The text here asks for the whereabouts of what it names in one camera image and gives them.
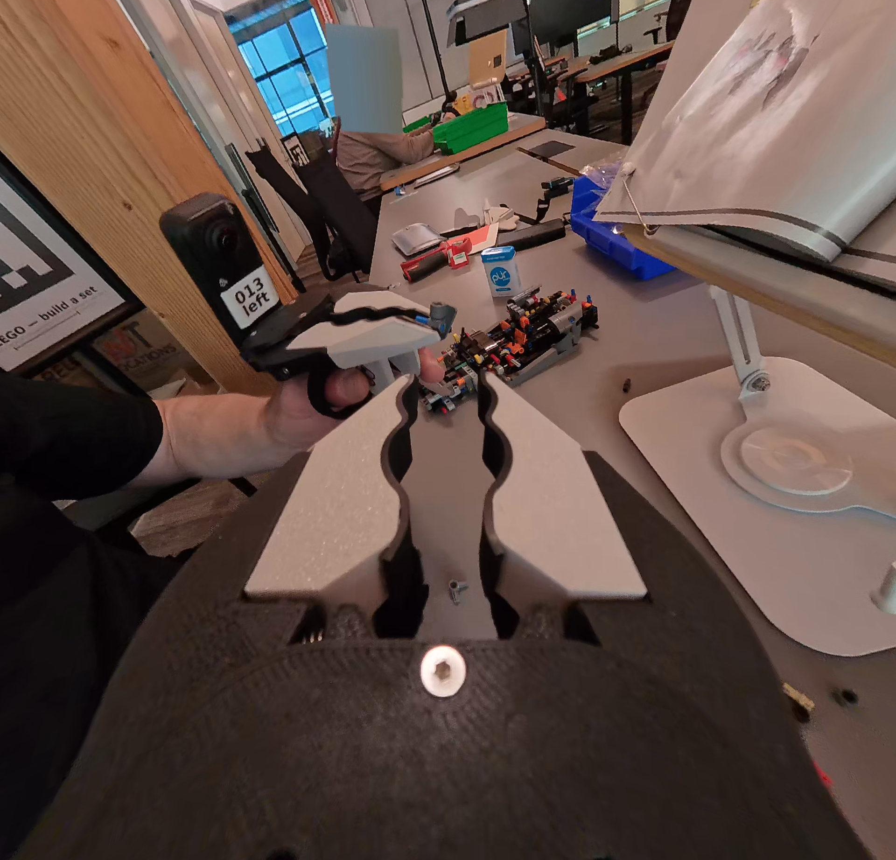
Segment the blue storage bin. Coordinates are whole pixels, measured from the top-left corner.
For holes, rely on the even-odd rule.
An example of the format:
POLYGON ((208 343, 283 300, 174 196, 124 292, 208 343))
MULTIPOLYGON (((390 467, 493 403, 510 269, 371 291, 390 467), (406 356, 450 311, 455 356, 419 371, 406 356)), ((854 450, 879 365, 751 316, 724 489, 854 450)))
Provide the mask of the blue storage bin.
POLYGON ((592 250, 602 254, 617 268, 629 273, 638 281, 650 281, 676 268, 632 245, 617 224, 594 219, 596 209, 605 189, 587 175, 580 175, 573 185, 570 210, 570 227, 592 250))

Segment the white blue gum container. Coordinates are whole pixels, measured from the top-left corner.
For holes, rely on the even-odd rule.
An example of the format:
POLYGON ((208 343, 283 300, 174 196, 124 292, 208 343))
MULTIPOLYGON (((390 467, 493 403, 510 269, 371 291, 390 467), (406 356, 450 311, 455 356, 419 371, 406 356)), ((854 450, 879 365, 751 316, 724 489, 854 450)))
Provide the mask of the white blue gum container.
POLYGON ((521 292, 521 276, 512 245, 494 245, 481 251, 488 288, 493 298, 511 298, 521 292))

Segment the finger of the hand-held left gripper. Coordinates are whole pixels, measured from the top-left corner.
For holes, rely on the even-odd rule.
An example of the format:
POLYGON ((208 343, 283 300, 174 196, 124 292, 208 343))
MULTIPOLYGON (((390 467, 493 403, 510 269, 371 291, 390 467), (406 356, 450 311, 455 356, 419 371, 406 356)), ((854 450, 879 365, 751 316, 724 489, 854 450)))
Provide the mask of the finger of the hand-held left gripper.
POLYGON ((420 374, 420 350, 443 340, 428 323, 412 315, 359 319, 346 324, 321 322, 287 343, 293 355, 323 353, 339 369, 364 369, 372 378, 372 393, 395 380, 395 372, 420 374))
POLYGON ((343 294, 332 305, 328 322, 342 326, 393 318, 433 328, 429 307, 421 306, 389 290, 352 291, 343 294))

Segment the cardboard box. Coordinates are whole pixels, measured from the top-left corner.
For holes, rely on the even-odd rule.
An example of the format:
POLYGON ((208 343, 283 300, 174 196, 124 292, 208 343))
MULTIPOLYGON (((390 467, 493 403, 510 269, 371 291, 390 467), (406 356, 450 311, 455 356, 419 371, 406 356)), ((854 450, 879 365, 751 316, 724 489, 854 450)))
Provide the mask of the cardboard box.
MULTIPOLYGON (((108 329, 92 343, 107 363, 153 399, 208 395, 218 386, 150 311, 108 329)), ((94 364, 71 354, 31 376, 36 382, 117 392, 94 364)))

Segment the black office chair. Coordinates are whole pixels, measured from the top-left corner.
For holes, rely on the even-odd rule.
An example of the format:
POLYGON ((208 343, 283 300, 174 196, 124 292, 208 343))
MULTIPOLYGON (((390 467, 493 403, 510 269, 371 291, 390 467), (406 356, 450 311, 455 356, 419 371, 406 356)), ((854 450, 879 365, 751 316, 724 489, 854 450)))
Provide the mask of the black office chair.
POLYGON ((325 150, 310 162, 292 165, 290 175, 267 146, 245 153, 255 172, 278 194, 308 231, 328 282, 369 275, 377 220, 351 189, 325 150))

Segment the red black hand tool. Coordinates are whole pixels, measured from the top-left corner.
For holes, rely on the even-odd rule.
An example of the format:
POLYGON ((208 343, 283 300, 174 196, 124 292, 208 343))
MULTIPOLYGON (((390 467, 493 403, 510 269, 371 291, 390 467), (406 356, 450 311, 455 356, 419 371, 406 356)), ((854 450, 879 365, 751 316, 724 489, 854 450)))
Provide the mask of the red black hand tool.
POLYGON ((438 247, 403 262, 400 265, 403 278, 415 284, 443 268, 459 270, 469 264, 472 241, 461 236, 442 241, 438 247))

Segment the person's left forearm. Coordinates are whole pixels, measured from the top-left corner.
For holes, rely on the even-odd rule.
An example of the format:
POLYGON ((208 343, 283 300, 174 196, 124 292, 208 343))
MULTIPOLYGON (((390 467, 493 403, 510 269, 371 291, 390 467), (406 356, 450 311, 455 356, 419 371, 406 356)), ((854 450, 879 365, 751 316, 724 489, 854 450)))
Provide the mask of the person's left forearm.
POLYGON ((248 476, 282 463, 259 397, 147 397, 4 373, 2 478, 50 501, 248 476))

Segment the lego car chassis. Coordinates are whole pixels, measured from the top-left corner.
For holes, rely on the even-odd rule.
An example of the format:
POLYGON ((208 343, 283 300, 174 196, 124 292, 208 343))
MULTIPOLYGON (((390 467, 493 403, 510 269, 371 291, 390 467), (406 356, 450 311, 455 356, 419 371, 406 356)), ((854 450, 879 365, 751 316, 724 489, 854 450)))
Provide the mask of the lego car chassis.
POLYGON ((484 373, 512 388, 524 384, 575 353, 582 335, 597 328, 599 311, 589 294, 542 294, 541 285, 514 294, 490 329, 452 334, 439 358, 442 381, 420 384, 420 404, 429 413, 446 415, 477 393, 484 373))

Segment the window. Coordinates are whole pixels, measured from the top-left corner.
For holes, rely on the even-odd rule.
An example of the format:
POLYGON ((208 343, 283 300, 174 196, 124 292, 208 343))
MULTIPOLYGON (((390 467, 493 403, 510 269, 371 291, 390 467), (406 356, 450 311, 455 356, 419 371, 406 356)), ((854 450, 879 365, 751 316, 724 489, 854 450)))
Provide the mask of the window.
POLYGON ((334 105, 327 44, 308 0, 226 14, 225 21, 280 135, 329 132, 334 105))

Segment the wooden desk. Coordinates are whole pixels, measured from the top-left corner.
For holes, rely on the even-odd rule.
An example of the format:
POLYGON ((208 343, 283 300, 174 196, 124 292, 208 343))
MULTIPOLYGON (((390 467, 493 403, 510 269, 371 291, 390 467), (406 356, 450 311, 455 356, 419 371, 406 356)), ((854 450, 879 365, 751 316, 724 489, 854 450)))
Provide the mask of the wooden desk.
POLYGON ((545 128, 546 119, 543 116, 511 113, 508 118, 508 130, 505 133, 480 142, 457 154, 444 156, 440 153, 434 153, 425 160, 384 173, 379 180, 379 188, 386 194, 398 186, 415 182, 441 168, 459 165, 468 160, 476 159, 488 152, 503 148, 517 140, 538 133, 545 128))
POLYGON ((591 137, 590 110, 603 97, 613 97, 619 114, 622 143, 633 140, 634 75, 644 70, 662 71, 674 41, 598 59, 596 56, 568 59, 558 56, 545 65, 538 88, 528 70, 506 77, 508 109, 512 114, 541 116, 547 128, 591 137))

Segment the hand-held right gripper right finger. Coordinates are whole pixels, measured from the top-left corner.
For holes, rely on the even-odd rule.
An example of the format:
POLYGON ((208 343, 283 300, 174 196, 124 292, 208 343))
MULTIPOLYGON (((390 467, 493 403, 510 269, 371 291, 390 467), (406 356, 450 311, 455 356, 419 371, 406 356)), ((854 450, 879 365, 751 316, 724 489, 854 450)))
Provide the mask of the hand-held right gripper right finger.
POLYGON ((484 592, 506 605, 640 600, 647 588, 579 443, 494 373, 480 379, 484 592))

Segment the framed tag poster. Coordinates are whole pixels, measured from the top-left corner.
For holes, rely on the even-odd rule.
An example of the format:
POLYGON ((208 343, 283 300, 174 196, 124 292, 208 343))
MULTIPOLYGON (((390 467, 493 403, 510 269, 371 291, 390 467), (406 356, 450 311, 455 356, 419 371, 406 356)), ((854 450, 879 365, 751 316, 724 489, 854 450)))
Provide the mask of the framed tag poster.
POLYGON ((143 304, 1 155, 1 368, 35 372, 143 304))

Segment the studio light panel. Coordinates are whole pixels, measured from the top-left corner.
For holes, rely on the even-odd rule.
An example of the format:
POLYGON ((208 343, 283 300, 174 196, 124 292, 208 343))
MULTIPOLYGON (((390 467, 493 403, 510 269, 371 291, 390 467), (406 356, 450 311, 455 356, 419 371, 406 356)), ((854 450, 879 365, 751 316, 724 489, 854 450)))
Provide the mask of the studio light panel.
POLYGON ((529 0, 456 0, 446 11, 446 47, 467 45, 529 17, 529 0))

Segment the green storage bin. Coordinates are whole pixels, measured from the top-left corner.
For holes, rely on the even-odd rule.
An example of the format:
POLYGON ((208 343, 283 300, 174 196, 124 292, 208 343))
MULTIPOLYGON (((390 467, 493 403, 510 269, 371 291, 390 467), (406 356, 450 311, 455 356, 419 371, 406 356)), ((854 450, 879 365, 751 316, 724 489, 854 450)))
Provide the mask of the green storage bin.
POLYGON ((435 115, 422 117, 402 131, 410 134, 424 126, 432 126, 435 152, 450 156, 506 133, 509 129, 506 101, 476 107, 447 121, 440 118, 436 123, 435 119, 435 115))

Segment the white book stand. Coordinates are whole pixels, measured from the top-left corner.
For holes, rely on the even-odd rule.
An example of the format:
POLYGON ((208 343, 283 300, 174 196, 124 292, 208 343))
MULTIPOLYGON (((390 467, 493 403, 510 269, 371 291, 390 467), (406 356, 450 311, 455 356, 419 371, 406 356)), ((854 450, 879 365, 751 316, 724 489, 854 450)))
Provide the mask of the white book stand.
POLYGON ((619 422, 768 621, 836 657, 894 649, 894 418, 763 355, 752 307, 894 366, 891 261, 793 265, 695 227, 632 242, 709 288, 731 365, 627 401, 619 422))

